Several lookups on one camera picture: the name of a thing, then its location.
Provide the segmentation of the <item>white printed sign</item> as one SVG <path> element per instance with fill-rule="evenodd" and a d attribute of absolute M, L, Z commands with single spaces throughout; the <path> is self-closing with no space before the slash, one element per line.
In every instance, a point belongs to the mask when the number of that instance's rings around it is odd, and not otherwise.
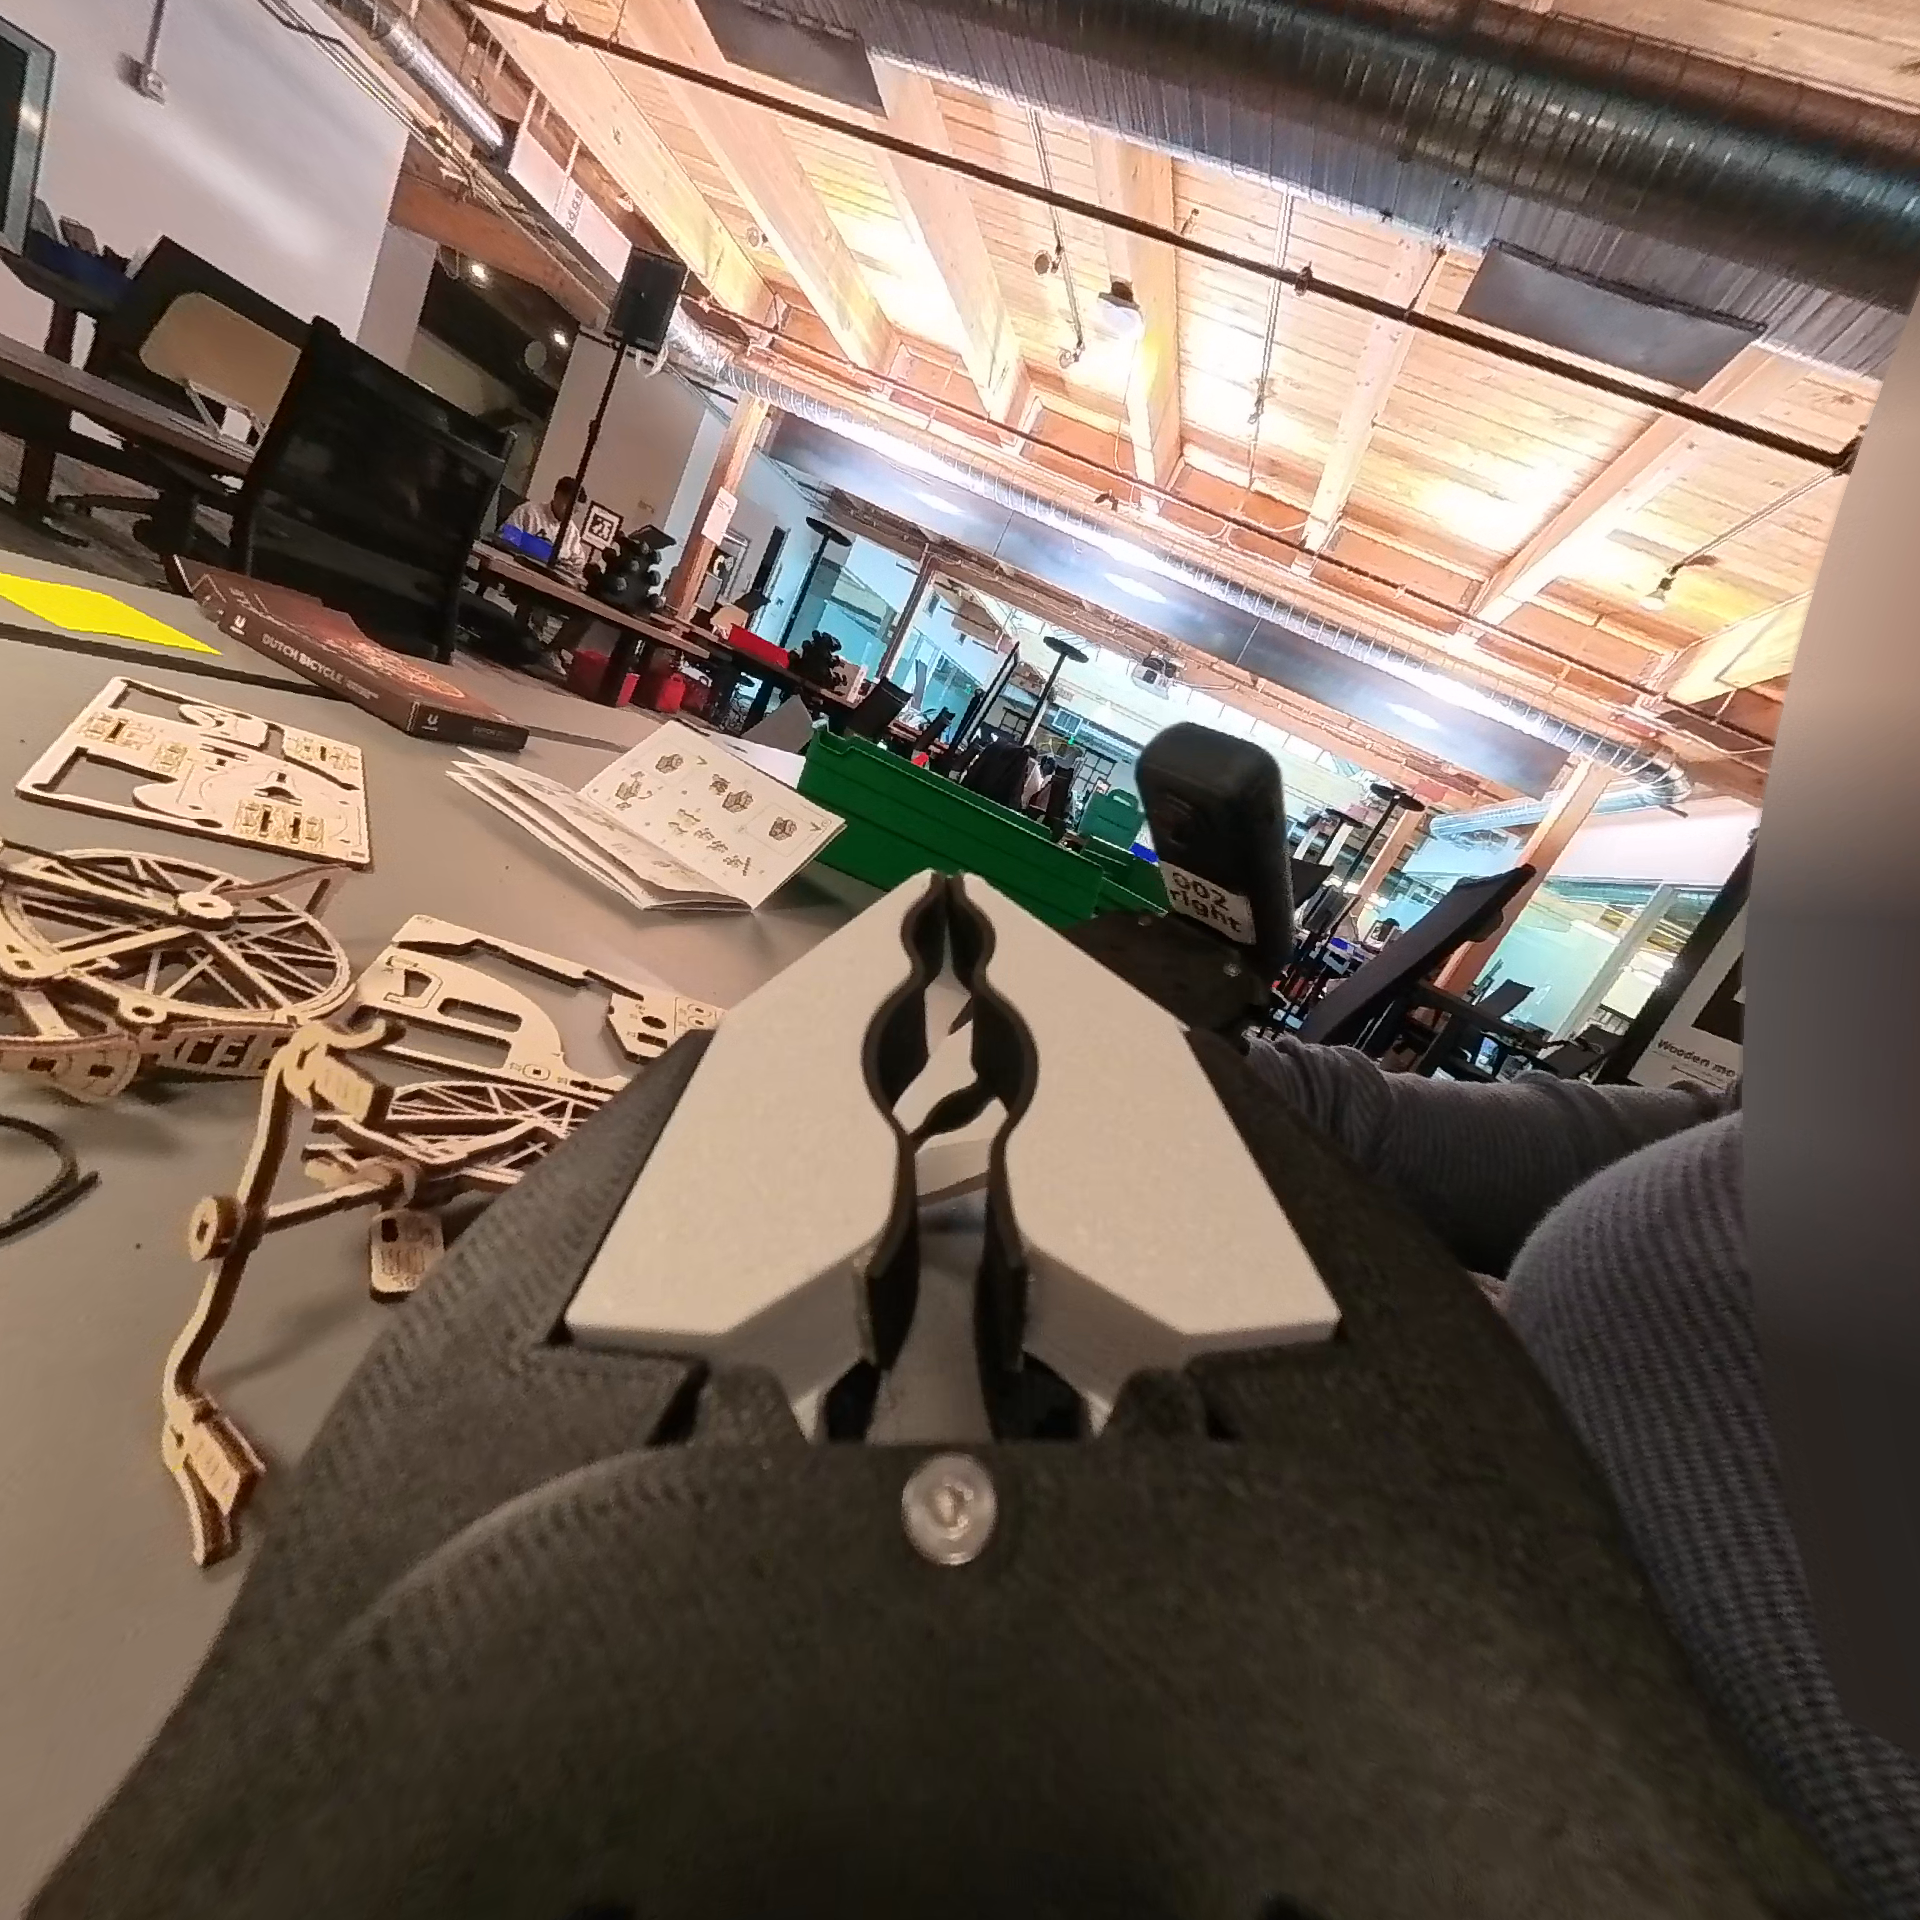
<path fill-rule="evenodd" d="M 1636 1089 L 1731 1091 L 1744 1070 L 1746 857 L 1633 1022 L 1619 1078 Z"/>

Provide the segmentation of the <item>wooden bicycle frame piece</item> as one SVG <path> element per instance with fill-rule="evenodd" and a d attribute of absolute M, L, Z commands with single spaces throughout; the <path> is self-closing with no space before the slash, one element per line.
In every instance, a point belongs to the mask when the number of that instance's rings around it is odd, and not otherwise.
<path fill-rule="evenodd" d="M 161 1371 L 161 1463 L 196 1568 L 235 1555 L 268 1470 L 204 1384 L 258 1248 L 369 1214 L 370 1299 L 412 1299 L 443 1260 L 460 1208 L 514 1188 L 632 1082 L 576 1073 L 563 1051 L 534 1066 L 522 1079 L 506 1063 L 460 1063 L 419 1043 L 408 1017 L 374 1011 L 303 1024 L 278 1051 L 235 1188 L 204 1196 L 187 1222 L 204 1286 Z"/>

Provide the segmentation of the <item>red storage box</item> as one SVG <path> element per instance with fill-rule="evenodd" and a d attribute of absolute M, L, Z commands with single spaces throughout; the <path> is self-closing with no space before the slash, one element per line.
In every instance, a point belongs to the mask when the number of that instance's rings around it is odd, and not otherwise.
<path fill-rule="evenodd" d="M 608 652 L 583 648 L 567 664 L 566 686 L 586 699 L 598 699 L 608 666 Z M 656 648 L 632 666 L 619 683 L 615 704 L 706 719 L 711 692 L 711 678 L 704 672 L 702 658 L 690 658 L 680 649 Z"/>

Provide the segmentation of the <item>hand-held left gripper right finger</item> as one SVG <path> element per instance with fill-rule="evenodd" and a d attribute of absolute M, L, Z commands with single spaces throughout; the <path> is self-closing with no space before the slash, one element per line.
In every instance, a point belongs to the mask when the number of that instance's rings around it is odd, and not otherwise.
<path fill-rule="evenodd" d="M 1076 1439 L 1138 1376 L 1328 1342 L 1331 1288 L 1153 999 L 980 879 L 953 881 L 987 1146 L 975 1339 L 995 1439 Z"/>

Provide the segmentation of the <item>dark desk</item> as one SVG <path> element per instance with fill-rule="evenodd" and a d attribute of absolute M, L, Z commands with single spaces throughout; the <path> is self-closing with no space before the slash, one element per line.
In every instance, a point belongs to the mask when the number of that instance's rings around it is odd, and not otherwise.
<path fill-rule="evenodd" d="M 22 449 L 4 512 L 56 530 L 57 459 L 110 472 L 148 496 L 94 496 L 108 512 L 137 518 L 136 540 L 163 559 L 199 555 L 204 507 L 231 507 L 228 482 L 246 481 L 251 451 L 156 401 L 52 354 L 2 337 L 2 431 Z"/>

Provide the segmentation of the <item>green plastic bin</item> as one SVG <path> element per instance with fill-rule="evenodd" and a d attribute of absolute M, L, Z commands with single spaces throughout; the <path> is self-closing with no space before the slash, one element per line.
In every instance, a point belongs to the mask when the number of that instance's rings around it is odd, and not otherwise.
<path fill-rule="evenodd" d="M 842 824 L 819 866 L 880 891 L 922 871 L 976 876 L 1055 928 L 1168 910 L 1153 864 L 1066 849 L 1009 807 L 857 736 L 816 731 L 801 794 Z"/>

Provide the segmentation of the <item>wooden parts sheet large cutouts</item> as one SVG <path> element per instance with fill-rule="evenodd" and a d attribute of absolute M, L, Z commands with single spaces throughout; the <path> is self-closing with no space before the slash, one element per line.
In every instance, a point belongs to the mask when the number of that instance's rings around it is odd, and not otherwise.
<path fill-rule="evenodd" d="M 586 1073 L 569 1058 L 561 995 L 606 1016 L 625 1070 Z M 632 1073 L 726 1016 L 716 1003 L 428 915 L 392 935 L 360 977 L 353 1003 L 399 1024 L 388 1051 L 400 1063 L 567 1097 L 611 1097 Z"/>

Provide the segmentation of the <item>yellow paper sheet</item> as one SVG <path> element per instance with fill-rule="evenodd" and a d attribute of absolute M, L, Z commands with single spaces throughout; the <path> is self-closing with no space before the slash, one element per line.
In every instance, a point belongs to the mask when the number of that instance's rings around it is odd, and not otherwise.
<path fill-rule="evenodd" d="M 219 658 L 225 652 L 179 625 L 156 618 L 98 587 L 47 583 L 26 575 L 2 575 L 8 608 L 32 616 L 64 634 L 90 641 L 121 641 L 182 656 Z"/>

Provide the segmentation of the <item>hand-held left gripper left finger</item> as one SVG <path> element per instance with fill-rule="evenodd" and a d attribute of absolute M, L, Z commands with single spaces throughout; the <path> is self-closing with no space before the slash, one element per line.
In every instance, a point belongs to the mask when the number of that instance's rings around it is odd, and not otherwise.
<path fill-rule="evenodd" d="M 572 1296 L 583 1346 L 772 1379 L 859 1436 L 922 1295 L 915 1147 L 952 882 L 922 874 L 728 1011 Z"/>

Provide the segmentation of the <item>corrugated ventilation duct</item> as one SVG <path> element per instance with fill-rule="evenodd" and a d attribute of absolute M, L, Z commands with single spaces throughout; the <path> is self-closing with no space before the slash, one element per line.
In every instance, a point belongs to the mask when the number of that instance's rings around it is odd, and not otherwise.
<path fill-rule="evenodd" d="M 793 4 L 874 58 L 1874 371 L 1916 112 L 1518 4 Z"/>

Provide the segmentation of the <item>dark brown model kit box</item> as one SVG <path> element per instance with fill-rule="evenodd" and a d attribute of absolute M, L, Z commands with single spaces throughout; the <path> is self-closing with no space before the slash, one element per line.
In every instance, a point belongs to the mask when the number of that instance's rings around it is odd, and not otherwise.
<path fill-rule="evenodd" d="M 172 555 L 167 572 L 219 634 L 404 736 L 497 752 L 520 752 L 530 736 L 428 664 L 378 644 L 320 600 L 183 555 Z"/>

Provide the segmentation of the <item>black monitor on arm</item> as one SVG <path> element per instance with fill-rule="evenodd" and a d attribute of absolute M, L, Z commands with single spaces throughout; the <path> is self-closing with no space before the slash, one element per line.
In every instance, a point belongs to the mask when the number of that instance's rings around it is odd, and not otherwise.
<path fill-rule="evenodd" d="M 1380 1022 L 1402 1017 L 1417 991 L 1456 951 L 1490 938 L 1503 927 L 1507 908 L 1537 879 L 1539 871 L 1522 864 L 1512 871 L 1458 881 L 1398 942 L 1380 950 L 1324 995 L 1294 1039 L 1310 1046 L 1360 1046 L 1378 1031 Z"/>

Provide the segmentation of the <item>white instruction booklet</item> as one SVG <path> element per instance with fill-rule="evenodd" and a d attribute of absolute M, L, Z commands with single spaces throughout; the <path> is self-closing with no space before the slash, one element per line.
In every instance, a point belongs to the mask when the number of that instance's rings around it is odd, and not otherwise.
<path fill-rule="evenodd" d="M 586 786 L 465 751 L 449 780 L 639 912 L 756 912 L 825 857 L 847 820 L 744 752 L 658 726 Z"/>

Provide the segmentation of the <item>dark chair with beige panel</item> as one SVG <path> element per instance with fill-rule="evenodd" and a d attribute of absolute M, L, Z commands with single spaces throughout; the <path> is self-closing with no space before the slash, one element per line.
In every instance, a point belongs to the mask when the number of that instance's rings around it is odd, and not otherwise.
<path fill-rule="evenodd" d="M 96 321 L 84 371 L 251 447 L 272 425 L 308 332 L 312 321 L 163 235 Z"/>

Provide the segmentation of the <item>black mesh office chair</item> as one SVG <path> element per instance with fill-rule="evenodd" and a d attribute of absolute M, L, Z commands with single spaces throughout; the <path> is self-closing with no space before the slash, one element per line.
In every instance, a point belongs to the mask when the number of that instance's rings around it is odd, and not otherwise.
<path fill-rule="evenodd" d="M 233 506 L 228 569 L 446 664 L 513 438 L 313 321 Z"/>

